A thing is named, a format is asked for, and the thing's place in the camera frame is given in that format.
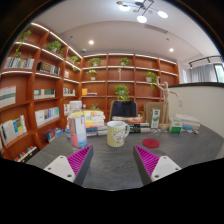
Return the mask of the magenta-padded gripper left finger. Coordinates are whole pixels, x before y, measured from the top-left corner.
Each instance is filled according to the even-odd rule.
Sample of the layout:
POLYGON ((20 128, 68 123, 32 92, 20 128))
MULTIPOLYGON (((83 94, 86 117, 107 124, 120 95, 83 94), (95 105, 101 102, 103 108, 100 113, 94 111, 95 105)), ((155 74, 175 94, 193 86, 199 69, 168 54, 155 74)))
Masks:
POLYGON ((87 170, 93 157, 93 146, 86 146, 68 157, 60 155, 47 165, 44 170, 76 185, 84 182, 87 170))

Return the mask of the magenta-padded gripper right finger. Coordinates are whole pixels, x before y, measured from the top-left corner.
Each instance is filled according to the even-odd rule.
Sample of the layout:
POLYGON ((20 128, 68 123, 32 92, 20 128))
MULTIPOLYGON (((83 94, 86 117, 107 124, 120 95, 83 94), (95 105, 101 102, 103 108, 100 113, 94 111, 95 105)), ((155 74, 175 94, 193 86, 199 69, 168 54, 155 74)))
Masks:
POLYGON ((180 170, 180 167, 168 156, 159 157, 137 145, 133 147, 133 156, 144 185, 180 170))

